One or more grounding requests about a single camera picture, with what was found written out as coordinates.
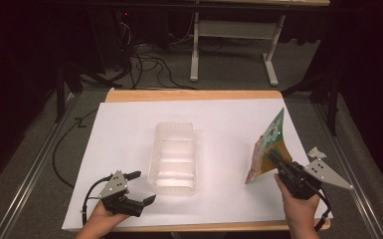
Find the plastic container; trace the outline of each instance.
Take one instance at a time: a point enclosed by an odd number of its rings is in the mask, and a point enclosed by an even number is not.
[[[148,183],[157,194],[192,195],[197,185],[196,134],[191,122],[156,126]]]

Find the desk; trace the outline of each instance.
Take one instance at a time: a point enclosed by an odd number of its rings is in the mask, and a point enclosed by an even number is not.
[[[201,100],[212,100],[207,102],[201,102]],[[142,162],[143,160],[146,160],[146,158],[149,159],[148,155],[148,149],[151,147],[151,140],[149,139],[149,136],[151,137],[151,129],[152,125],[155,121],[159,121],[159,119],[147,119],[144,118],[143,115],[141,115],[142,109],[148,109],[148,105],[144,104],[151,104],[152,102],[161,102],[162,104],[169,104],[169,101],[180,101],[177,102],[176,105],[180,105],[180,107],[184,108],[183,106],[193,106],[193,103],[200,104],[197,107],[198,108],[204,108],[206,105],[210,106],[216,106],[211,105],[215,104],[216,100],[222,101],[222,106],[225,106],[223,110],[219,109],[220,112],[232,112],[235,113],[236,108],[230,107],[229,105],[235,105],[237,101],[229,101],[229,100],[243,100],[244,104],[247,105],[247,103],[251,101],[257,101],[258,103],[256,105],[252,105],[253,107],[256,107],[256,109],[259,106],[262,106],[263,109],[260,109],[258,113],[254,112],[247,112],[248,109],[239,109],[240,111],[244,113],[250,113],[249,115],[242,114],[242,119],[248,120],[248,122],[255,122],[256,124],[263,124],[262,121],[265,120],[259,120],[259,115],[275,115],[276,111],[266,111],[266,109],[270,110],[279,110],[278,109],[278,103],[280,107],[284,107],[285,103],[282,100],[282,95],[279,92],[263,92],[263,91],[110,91],[106,97],[106,104],[105,106],[100,106],[99,113],[97,114],[96,122],[94,131],[92,132],[91,139],[89,141],[88,149],[85,153],[85,157],[83,159],[83,163],[80,169],[79,177],[78,177],[78,184],[76,184],[76,189],[73,193],[73,198],[70,203],[70,208],[67,213],[66,221],[64,223],[64,229],[66,230],[78,230],[81,227],[81,218],[78,213],[79,208],[79,202],[82,201],[84,197],[85,191],[87,191],[87,188],[90,187],[89,184],[92,183],[102,173],[107,172],[108,170],[114,170],[116,166],[122,165],[124,169],[120,168],[123,172],[129,172],[132,170],[141,170],[143,178],[143,182],[140,185],[145,184],[145,167],[148,162]],[[266,100],[267,102],[263,102],[260,105],[260,101],[258,100]],[[122,105],[110,105],[110,103],[118,103],[118,102],[124,102]],[[130,104],[130,102],[143,102],[140,104]],[[104,111],[104,107],[113,107],[113,106],[121,106],[123,110],[120,110],[119,108],[110,108],[110,116],[103,117],[100,115],[101,111]],[[132,112],[129,110],[126,110],[124,107],[127,106],[128,108],[131,107]],[[235,134],[235,129],[230,128],[230,123],[228,124],[217,121],[216,119],[212,119],[212,117],[218,117],[221,119],[224,119],[222,113],[215,113],[211,114],[209,118],[198,118],[194,116],[183,116],[184,113],[190,113],[192,111],[184,110],[183,112],[178,112],[178,106],[171,105],[171,109],[164,108],[164,113],[168,114],[160,114],[160,115],[166,115],[163,116],[163,118],[170,119],[170,120],[183,120],[183,119],[191,119],[195,123],[195,128],[199,130],[200,132],[200,139],[197,139],[197,141],[200,141],[200,146],[203,148],[200,153],[197,153],[197,155],[200,155],[203,157],[204,166],[200,163],[200,167],[198,166],[197,162],[197,169],[200,171],[199,180],[201,180],[201,190],[198,192],[199,194],[196,194],[192,198],[186,198],[184,199],[177,199],[172,198],[172,196],[169,197],[159,197],[159,199],[156,198],[156,202],[152,204],[149,207],[146,207],[143,211],[143,214],[140,218],[130,218],[128,221],[125,221],[120,226],[116,227],[115,231],[260,231],[260,230],[287,230],[287,225],[284,221],[284,214],[282,210],[282,200],[279,191],[277,190],[276,185],[273,181],[272,175],[266,175],[266,177],[261,178],[258,182],[255,181],[256,184],[253,184],[250,188],[244,186],[244,178],[246,176],[246,172],[248,172],[249,169],[249,163],[250,163],[250,154],[252,152],[252,147],[254,145],[254,139],[256,139],[258,136],[260,136],[262,130],[265,130],[264,126],[260,125],[260,128],[257,128],[257,130],[253,130],[253,127],[249,127],[253,131],[253,133],[250,133],[251,135],[248,135],[248,129],[242,126],[243,129],[238,130],[238,132],[241,133],[241,135]],[[150,113],[144,113],[145,115],[154,116],[155,118],[160,118],[157,114],[159,113],[158,110],[155,109],[148,109],[146,112]],[[144,123],[134,123],[136,121],[141,122],[150,122],[147,124]],[[213,122],[216,122],[220,126],[212,128]],[[102,131],[95,131],[96,128],[101,128],[100,125],[108,124],[110,132],[107,132],[106,129]],[[223,131],[224,125],[226,125],[230,130],[229,131]],[[133,138],[132,134],[128,134],[127,131],[124,131],[123,129],[132,130],[134,135],[138,135],[137,138]],[[285,116],[284,121],[284,134],[286,135],[285,141],[287,144],[287,149],[289,150],[289,153],[294,157],[294,160],[299,161],[300,163],[306,164],[307,159],[305,156],[305,153],[303,150],[301,150],[301,145],[299,142],[299,139],[297,137],[296,131],[294,131],[293,124],[291,123],[290,117],[287,114]],[[111,142],[116,141],[115,147],[113,148],[112,145],[108,145]],[[232,142],[233,148],[227,148],[224,149],[221,153],[218,153],[219,145],[222,142],[219,141],[227,141],[230,143]],[[98,148],[98,151],[93,151],[90,148]],[[244,157],[241,157],[242,148],[244,148]],[[225,154],[233,154],[232,157],[233,162],[231,163],[231,159],[227,158],[228,156],[225,156]],[[219,155],[217,159],[212,159],[212,155]],[[100,158],[100,162],[96,163],[97,157]],[[213,172],[214,175],[216,175],[217,178],[220,178],[221,182],[213,182],[212,178],[213,176],[209,176],[208,178],[206,175],[211,174],[208,173],[213,169],[213,164],[219,165],[219,159],[222,162],[222,165],[225,165],[225,168],[233,168],[233,170],[223,170],[227,171],[227,175],[230,178],[236,179],[236,180],[229,180],[228,186],[232,189],[227,188],[226,195],[229,195],[228,197],[225,196],[225,193],[222,191],[222,189],[219,189],[217,187],[219,184],[224,184],[224,177],[222,175],[219,175],[219,170],[216,172]],[[134,190],[138,190],[137,187],[138,184],[136,184],[135,187],[130,185],[130,192]],[[264,187],[265,191],[268,191],[269,193],[260,193],[261,187]],[[210,202],[206,202],[204,199],[210,198],[213,204]],[[186,205],[189,205],[189,207],[192,209],[195,207],[195,202],[198,202],[198,206],[201,208],[205,208],[203,210],[198,210],[197,213],[189,213],[188,209],[184,209],[183,206],[180,207],[180,212],[176,212],[174,209],[172,209],[169,212],[166,212],[165,210],[171,209],[171,204],[167,204],[166,202],[175,202],[176,205],[182,205],[186,203]],[[215,203],[220,203],[221,209],[225,211],[224,204],[233,203],[235,206],[239,208],[238,210],[233,210],[234,212],[231,212],[230,215],[234,215],[232,220],[234,222],[222,222],[217,223],[215,216],[213,214],[207,214],[205,210],[209,210],[209,212],[213,211],[213,213],[216,213],[219,211],[219,209],[213,209],[211,207],[216,207]],[[251,207],[246,207],[246,204],[240,204],[242,202],[248,202],[248,205],[252,205]],[[250,213],[252,215],[247,215],[248,211],[253,210],[254,213]],[[319,207],[317,211],[317,216],[319,217],[321,215],[321,212],[324,210],[323,205]],[[275,219],[275,220],[263,220],[263,221],[257,221],[257,218],[262,215],[262,217],[269,217],[269,218],[278,218],[281,217],[281,220]],[[164,220],[167,220],[168,218],[175,218],[175,223],[170,224],[170,222],[167,222],[165,225]],[[183,224],[178,224],[176,221],[185,221]]]
[[[233,2],[233,3],[252,3],[252,4],[274,4],[274,5],[303,5],[303,6],[328,6],[328,0],[202,0],[199,2]],[[275,69],[272,64],[272,57],[278,44],[284,26],[286,15],[281,14],[277,22],[274,23],[255,23],[255,22],[232,22],[232,21],[211,21],[200,20],[199,12],[194,14],[194,45],[191,59],[191,82],[198,81],[198,40],[200,36],[206,37],[227,37],[243,39],[266,39],[270,41],[270,48],[263,53],[263,62],[268,73],[269,81],[272,87],[279,84]]]

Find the translucent plastic box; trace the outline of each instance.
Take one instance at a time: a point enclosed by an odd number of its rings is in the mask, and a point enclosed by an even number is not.
[[[158,194],[192,195],[197,184],[196,134],[191,122],[156,126],[148,183]]]

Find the person's hand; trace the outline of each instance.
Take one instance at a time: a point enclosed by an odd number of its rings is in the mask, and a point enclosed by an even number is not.
[[[291,238],[319,238],[314,229],[314,214],[318,206],[319,197],[313,195],[308,200],[296,199],[287,190],[287,187],[277,173],[275,174],[275,180],[282,192],[284,212]]]
[[[113,227],[128,218],[129,215],[112,214],[106,211],[104,205],[99,201],[93,210],[89,221],[77,235],[77,239],[99,239],[109,233]]]

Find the desk leg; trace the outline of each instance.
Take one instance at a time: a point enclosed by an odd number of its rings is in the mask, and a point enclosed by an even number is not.
[[[198,34],[199,34],[199,13],[196,12],[194,14],[194,48],[192,51],[192,59],[191,59],[191,82],[198,81]]]
[[[274,35],[272,37],[272,43],[270,51],[267,54],[263,54],[263,61],[265,62],[266,71],[268,72],[269,81],[272,87],[277,87],[279,82],[276,77],[275,69],[272,64],[273,53],[275,52],[276,45],[278,44],[279,36],[281,35],[282,28],[284,27],[285,15],[281,15],[278,20],[278,25],[275,28]]]

